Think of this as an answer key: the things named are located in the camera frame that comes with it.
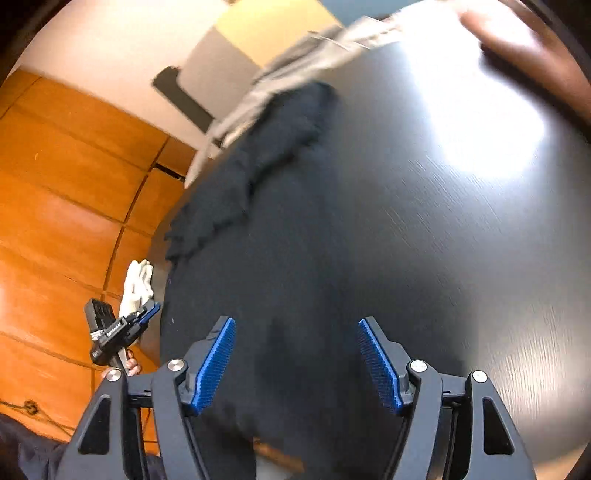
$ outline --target dark table surface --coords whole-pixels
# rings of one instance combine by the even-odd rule
[[[324,75],[341,98],[330,148],[350,274],[412,357],[488,372],[542,463],[591,433],[591,147],[454,32]],[[173,214],[152,247],[157,297]]]

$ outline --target white glove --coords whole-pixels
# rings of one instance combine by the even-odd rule
[[[150,283],[154,267],[147,260],[129,264],[125,277],[123,298],[119,307],[119,318],[127,317],[154,296]]]

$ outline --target black cloth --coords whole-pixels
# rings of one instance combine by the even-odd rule
[[[53,480],[67,443],[42,437],[0,413],[0,478]],[[146,455],[150,480],[165,480],[160,457]]]
[[[384,469],[398,420],[371,385],[348,307],[323,146],[335,104],[320,83],[278,95],[177,215],[161,357],[234,317],[235,350],[203,415],[302,458],[313,478],[360,480]]]

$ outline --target orange wooden wall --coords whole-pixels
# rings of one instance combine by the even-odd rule
[[[194,150],[105,102],[17,70],[0,89],[0,400],[34,400],[66,432],[100,369],[83,306],[118,311],[129,262],[145,257]],[[146,371],[156,366],[135,350]],[[0,412],[56,439],[42,414]],[[145,416],[147,449],[157,450]]]

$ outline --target person's arm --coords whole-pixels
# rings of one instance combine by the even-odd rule
[[[591,84],[556,34],[518,0],[469,1],[460,22],[591,124]]]

